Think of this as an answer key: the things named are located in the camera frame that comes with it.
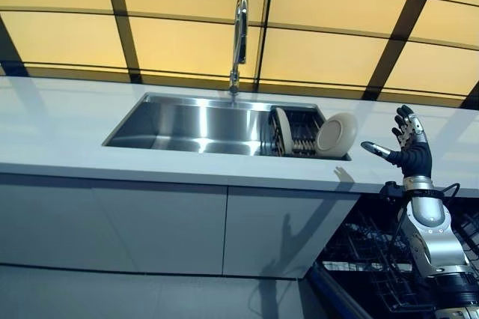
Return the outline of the right robot hand black glove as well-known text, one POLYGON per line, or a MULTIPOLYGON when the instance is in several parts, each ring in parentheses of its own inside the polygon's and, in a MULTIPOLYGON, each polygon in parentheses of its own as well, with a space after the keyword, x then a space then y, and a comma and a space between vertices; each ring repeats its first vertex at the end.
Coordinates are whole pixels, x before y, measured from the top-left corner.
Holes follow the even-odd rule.
POLYGON ((419 117, 407 105, 397 108, 391 128, 400 150, 393 151, 374 142, 363 141, 361 147, 401 169, 404 177, 428 177, 432 173, 432 154, 419 117))

